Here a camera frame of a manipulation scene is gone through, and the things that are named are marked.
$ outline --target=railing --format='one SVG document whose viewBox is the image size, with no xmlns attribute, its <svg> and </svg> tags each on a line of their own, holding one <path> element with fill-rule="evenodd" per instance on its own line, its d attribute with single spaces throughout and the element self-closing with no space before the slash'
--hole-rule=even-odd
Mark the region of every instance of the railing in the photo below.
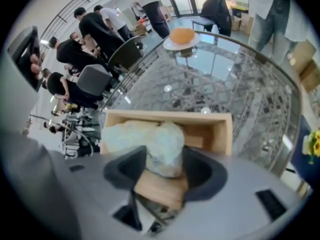
<svg viewBox="0 0 320 240">
<path fill-rule="evenodd" d="M 74 11 L 79 7 L 84 7 L 93 0 L 72 0 L 70 1 L 50 22 L 44 30 L 41 40 L 48 41 L 51 37 L 56 36 L 61 29 L 70 21 L 74 19 Z M 46 53 L 49 48 L 41 44 L 41 53 Z"/>
</svg>

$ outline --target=white plate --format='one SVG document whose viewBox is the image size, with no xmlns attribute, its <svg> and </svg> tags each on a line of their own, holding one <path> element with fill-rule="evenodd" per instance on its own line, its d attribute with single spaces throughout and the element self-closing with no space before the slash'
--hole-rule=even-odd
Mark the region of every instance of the white plate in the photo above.
<svg viewBox="0 0 320 240">
<path fill-rule="evenodd" d="M 190 47 L 195 46 L 197 43 L 199 43 L 199 41 L 200 41 L 200 35 L 197 33 L 195 34 L 194 38 L 190 42 L 185 44 L 176 44 L 171 41 L 170 37 L 168 37 L 166 40 L 164 40 L 163 47 L 169 51 L 180 51 L 180 50 L 188 49 Z"/>
</svg>

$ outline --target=black jacket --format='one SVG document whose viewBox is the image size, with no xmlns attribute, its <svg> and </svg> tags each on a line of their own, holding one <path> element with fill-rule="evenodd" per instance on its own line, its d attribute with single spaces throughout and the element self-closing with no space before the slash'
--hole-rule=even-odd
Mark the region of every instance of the black jacket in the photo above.
<svg viewBox="0 0 320 240">
<path fill-rule="evenodd" d="M 232 24 L 226 0 L 206 0 L 200 16 L 214 21 L 219 34 L 230 37 Z M 211 32 L 212 26 L 205 29 Z"/>
</svg>

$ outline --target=cable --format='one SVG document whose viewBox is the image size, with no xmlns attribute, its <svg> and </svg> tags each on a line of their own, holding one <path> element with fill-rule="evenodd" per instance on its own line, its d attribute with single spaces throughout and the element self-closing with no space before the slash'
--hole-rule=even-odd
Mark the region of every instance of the cable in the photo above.
<svg viewBox="0 0 320 240">
<path fill-rule="evenodd" d="M 91 156 L 91 157 L 93 156 L 93 154 L 94 154 L 94 147 L 92 146 L 92 144 L 91 144 L 91 142 L 89 141 L 89 139 L 88 139 L 82 132 L 80 132 L 80 131 L 78 131 L 78 130 L 76 130 L 76 129 L 71 129 L 69 126 L 67 126 L 67 125 L 65 125 L 65 124 L 57 123 L 57 122 L 53 121 L 52 119 L 47 119 L 47 118 L 45 118 L 45 117 L 38 116 L 38 115 L 34 115 L 34 114 L 30 114 L 30 116 L 31 116 L 31 117 L 34 117 L 34 118 L 39 118 L 39 119 L 45 120 L 45 121 L 47 121 L 47 122 L 50 122 L 50 120 L 51 120 L 51 122 L 54 123 L 54 124 L 56 124 L 57 126 L 66 128 L 67 130 L 70 130 L 70 131 L 72 131 L 72 132 L 75 132 L 76 134 L 81 135 L 81 137 L 83 137 L 83 138 L 88 142 L 88 144 L 90 145 L 90 149 L 91 149 L 91 154 L 90 154 L 90 156 Z"/>
</svg>

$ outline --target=glass tabletop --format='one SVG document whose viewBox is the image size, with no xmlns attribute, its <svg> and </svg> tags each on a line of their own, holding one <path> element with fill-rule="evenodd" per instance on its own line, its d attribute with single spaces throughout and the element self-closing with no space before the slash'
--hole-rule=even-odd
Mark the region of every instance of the glass tabletop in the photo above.
<svg viewBox="0 0 320 240">
<path fill-rule="evenodd" d="M 132 67 L 107 109 L 231 113 L 232 155 L 280 176 L 296 145 L 298 86 L 261 53 L 229 37 L 196 31 L 194 47 L 160 43 Z"/>
</svg>

